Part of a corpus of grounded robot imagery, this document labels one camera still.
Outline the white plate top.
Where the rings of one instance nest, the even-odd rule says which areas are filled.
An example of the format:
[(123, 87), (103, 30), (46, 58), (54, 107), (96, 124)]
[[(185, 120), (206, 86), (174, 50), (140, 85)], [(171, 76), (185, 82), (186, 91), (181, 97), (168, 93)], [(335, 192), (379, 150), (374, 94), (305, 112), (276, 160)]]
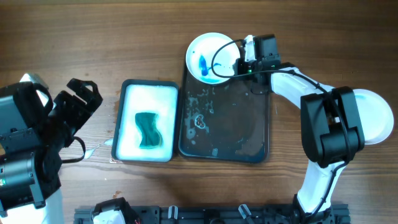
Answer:
[[(188, 71), (200, 82), (209, 85), (218, 85), (228, 81), (214, 75), (211, 69), (211, 61), (216, 51), (223, 45), (231, 42), (227, 35), (217, 32), (209, 32), (198, 36), (188, 46), (186, 52), (186, 65)], [(213, 68), (222, 76), (233, 76), (233, 65), (240, 58), (240, 52), (236, 44), (230, 44), (223, 48), (216, 56)]]

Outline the green scrubbing sponge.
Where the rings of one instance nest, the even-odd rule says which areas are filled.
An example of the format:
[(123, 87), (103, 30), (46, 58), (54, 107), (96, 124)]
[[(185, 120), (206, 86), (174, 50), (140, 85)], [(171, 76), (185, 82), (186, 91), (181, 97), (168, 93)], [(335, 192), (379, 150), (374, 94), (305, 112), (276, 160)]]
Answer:
[(157, 113), (141, 112), (135, 115), (136, 126), (141, 134), (139, 147), (154, 149), (162, 145), (162, 135), (157, 129)]

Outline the white plate blue stain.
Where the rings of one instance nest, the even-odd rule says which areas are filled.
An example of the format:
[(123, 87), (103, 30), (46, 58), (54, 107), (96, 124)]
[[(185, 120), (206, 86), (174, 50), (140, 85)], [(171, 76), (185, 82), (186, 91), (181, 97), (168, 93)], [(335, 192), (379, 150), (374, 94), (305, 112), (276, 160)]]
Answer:
[(386, 140), (394, 127), (391, 107), (377, 93), (365, 89), (354, 89), (359, 116), (363, 127), (365, 144), (378, 144)]

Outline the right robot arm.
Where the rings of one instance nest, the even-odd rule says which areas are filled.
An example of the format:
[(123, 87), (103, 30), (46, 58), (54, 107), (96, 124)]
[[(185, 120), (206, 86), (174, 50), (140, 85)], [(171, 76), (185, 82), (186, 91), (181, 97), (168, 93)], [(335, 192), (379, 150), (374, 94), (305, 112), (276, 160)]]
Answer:
[(294, 195), (291, 223), (318, 223), (332, 213), (331, 196), (343, 169), (364, 148), (354, 91), (334, 88), (282, 63), (274, 35), (248, 35), (239, 43), (235, 77), (267, 83), (271, 92), (300, 109), (302, 147), (308, 157), (303, 185)]

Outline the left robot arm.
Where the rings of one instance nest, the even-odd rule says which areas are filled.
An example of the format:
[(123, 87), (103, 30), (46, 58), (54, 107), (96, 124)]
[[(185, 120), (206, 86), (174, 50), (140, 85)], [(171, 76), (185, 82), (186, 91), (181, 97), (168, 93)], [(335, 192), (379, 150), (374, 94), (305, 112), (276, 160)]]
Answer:
[(103, 99), (93, 81), (72, 78), (55, 98), (41, 83), (1, 88), (1, 223), (63, 223), (60, 151), (84, 141), (76, 133)]

